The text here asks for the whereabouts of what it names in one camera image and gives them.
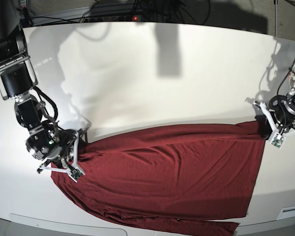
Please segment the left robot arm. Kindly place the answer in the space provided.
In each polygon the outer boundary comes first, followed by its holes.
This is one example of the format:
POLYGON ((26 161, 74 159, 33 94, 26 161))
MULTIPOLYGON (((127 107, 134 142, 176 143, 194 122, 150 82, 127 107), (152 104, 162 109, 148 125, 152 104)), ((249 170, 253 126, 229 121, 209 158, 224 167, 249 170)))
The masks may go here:
POLYGON ((263 138, 273 146, 281 148, 287 137, 295 135, 295 57, 275 96, 268 103, 255 100, 253 105, 265 116, 263 138))

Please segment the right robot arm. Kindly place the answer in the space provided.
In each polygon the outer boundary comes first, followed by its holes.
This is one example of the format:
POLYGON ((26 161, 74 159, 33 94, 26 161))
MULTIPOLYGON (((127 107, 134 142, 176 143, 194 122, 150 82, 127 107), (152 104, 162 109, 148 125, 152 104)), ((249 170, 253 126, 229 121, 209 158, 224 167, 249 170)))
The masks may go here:
POLYGON ((56 104, 38 87, 26 38, 21 25, 22 10, 13 0, 0 0, 0 83, 3 100, 15 100, 18 123, 29 132, 28 152, 43 164, 38 172, 49 169, 62 173, 81 172, 78 144, 86 127, 78 131, 61 129, 57 124, 56 104))

